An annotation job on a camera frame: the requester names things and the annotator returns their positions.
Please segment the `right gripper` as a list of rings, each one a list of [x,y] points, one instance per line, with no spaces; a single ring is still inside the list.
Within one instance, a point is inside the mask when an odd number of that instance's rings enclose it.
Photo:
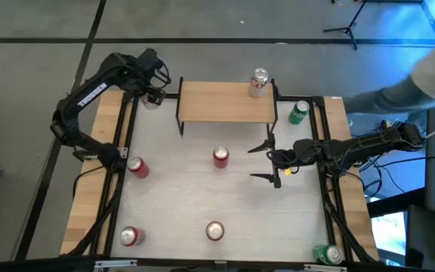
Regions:
[[[251,174],[252,177],[263,178],[273,184],[274,188],[280,188],[282,186],[281,178],[279,176],[279,170],[285,170],[290,168],[292,170],[291,175],[295,175],[300,170],[300,164],[296,158],[295,151],[291,150],[277,150],[276,139],[272,132],[267,134],[267,139],[258,147],[252,148],[248,153],[257,153],[261,151],[267,151],[267,158],[273,165],[272,174]]]

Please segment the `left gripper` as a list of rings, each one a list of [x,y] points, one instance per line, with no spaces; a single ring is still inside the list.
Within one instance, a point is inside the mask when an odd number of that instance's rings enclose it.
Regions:
[[[157,88],[156,104],[160,106],[165,99],[166,92],[161,88],[171,83],[169,71],[165,63],[157,56],[157,52],[152,48],[145,51],[134,61],[136,85],[135,93],[144,93],[146,88]],[[149,104],[149,95],[144,94],[140,97],[143,105]]]

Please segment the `silver soda can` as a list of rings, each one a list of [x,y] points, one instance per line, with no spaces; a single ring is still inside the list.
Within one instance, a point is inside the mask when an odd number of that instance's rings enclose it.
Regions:
[[[148,110],[155,110],[157,109],[159,106],[156,104],[156,99],[154,98],[154,96],[149,94],[149,104],[144,105],[144,107]]]

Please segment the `red Fanta can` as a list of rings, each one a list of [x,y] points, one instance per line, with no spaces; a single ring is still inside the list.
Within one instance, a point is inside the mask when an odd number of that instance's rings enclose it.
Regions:
[[[230,157],[230,151],[223,146],[215,147],[213,150],[213,162],[216,168],[226,168]]]

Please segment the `green Sprite can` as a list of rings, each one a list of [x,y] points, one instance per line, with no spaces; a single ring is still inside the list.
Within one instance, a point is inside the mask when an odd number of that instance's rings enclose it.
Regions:
[[[310,105],[305,100],[296,102],[288,115],[289,122],[293,125],[299,125],[307,116],[309,110]]]
[[[313,247],[313,257],[321,264],[339,265],[344,260],[344,253],[336,245],[317,245]]]

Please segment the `red Coke can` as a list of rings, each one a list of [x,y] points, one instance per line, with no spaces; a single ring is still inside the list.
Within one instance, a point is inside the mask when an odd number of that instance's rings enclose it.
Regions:
[[[146,178],[150,173],[149,166],[139,156],[133,156],[127,161],[127,169],[137,178]]]

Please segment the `silver Diet Coke can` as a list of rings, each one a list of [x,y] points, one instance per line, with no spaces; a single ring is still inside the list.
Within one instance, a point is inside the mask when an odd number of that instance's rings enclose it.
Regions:
[[[248,93],[252,97],[262,97],[264,95],[264,88],[267,85],[268,72],[264,68],[256,68],[250,80]]]

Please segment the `white tabletop sheet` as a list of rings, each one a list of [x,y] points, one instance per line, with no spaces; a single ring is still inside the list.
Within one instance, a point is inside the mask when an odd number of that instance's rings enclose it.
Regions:
[[[305,166],[282,175],[274,188],[266,179],[272,164],[265,153],[248,153],[267,136],[257,123],[188,122],[180,134],[176,102],[157,110],[138,107],[130,154],[150,168],[146,178],[125,174],[116,232],[143,229],[139,246],[118,240],[111,253],[129,258],[237,261],[309,261],[315,245],[328,240],[318,170]],[[226,168],[216,168],[213,150],[230,151]],[[211,221],[224,236],[210,240]]]

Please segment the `red soda can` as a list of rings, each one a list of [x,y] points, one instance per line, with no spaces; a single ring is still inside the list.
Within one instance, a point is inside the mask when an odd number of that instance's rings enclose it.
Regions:
[[[211,221],[205,229],[206,236],[213,241],[218,241],[224,236],[224,226],[219,221]]]
[[[143,229],[127,226],[124,227],[119,236],[119,242],[123,246],[138,246],[144,242],[146,233]]]

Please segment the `silver mounting plate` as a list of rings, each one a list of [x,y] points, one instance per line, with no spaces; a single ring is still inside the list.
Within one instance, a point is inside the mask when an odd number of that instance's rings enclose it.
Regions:
[[[94,265],[94,269],[104,270],[107,268],[116,268],[116,267],[135,267],[137,265],[137,260],[105,260],[105,261],[96,261]]]
[[[346,267],[328,266],[321,264],[305,264],[304,270],[312,272],[348,272],[348,269]]]

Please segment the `lit monitor screen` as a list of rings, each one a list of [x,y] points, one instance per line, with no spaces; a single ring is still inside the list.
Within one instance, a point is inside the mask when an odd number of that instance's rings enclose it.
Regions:
[[[379,257],[405,264],[407,212],[396,212],[371,219]]]

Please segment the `person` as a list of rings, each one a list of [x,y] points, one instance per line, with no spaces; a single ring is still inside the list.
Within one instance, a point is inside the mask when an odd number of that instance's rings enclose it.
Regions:
[[[348,114],[412,113],[435,107],[435,49],[400,82],[344,99]]]

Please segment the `black tripod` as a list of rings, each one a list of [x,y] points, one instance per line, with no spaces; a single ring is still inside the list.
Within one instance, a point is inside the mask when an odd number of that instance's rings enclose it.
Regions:
[[[365,7],[366,3],[368,0],[357,0],[358,2],[361,3],[358,11],[354,14],[353,19],[350,21],[350,23],[346,26],[343,27],[338,27],[338,28],[330,28],[330,29],[324,29],[323,32],[342,32],[343,34],[345,34],[346,36],[348,36],[350,38],[350,40],[352,41],[352,46],[354,51],[356,51],[358,49],[357,47],[357,43],[356,43],[356,38],[354,37],[353,34],[353,27],[356,24],[356,20],[358,18],[358,16],[360,15],[360,13],[362,12],[363,8]]]

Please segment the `wooden shelf with black frame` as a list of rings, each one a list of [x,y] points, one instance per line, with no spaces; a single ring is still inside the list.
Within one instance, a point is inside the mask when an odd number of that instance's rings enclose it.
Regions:
[[[244,122],[270,124],[278,121],[278,94],[274,82],[262,97],[248,93],[246,82],[193,82],[180,78],[175,119],[180,134],[185,122]]]

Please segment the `black aluminium table frame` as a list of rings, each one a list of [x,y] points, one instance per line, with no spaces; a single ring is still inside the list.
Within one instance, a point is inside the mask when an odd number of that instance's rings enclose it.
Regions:
[[[331,114],[342,108],[341,105],[332,105],[330,97],[320,96],[281,96],[277,101],[297,102],[305,100],[312,107],[311,128],[312,134],[317,137],[330,138],[337,134],[336,129],[329,128]],[[132,129],[137,114],[138,102],[127,97],[121,91],[111,91],[101,96],[97,115],[92,128],[92,135],[103,141],[110,140],[117,147],[129,147],[132,141]],[[100,202],[95,218],[103,215],[103,210],[110,204],[113,196],[119,196],[122,191],[124,172],[112,173],[105,169],[98,170],[96,176],[102,180],[102,189],[99,190]],[[103,221],[102,227],[97,231],[87,249],[88,254],[102,253],[108,255],[112,242],[111,232],[114,230],[118,206],[109,213],[109,217]],[[337,242],[344,250],[349,261],[358,262],[359,257],[353,251],[345,235],[339,234],[338,225],[332,221],[329,213],[325,213],[325,225],[330,242]]]

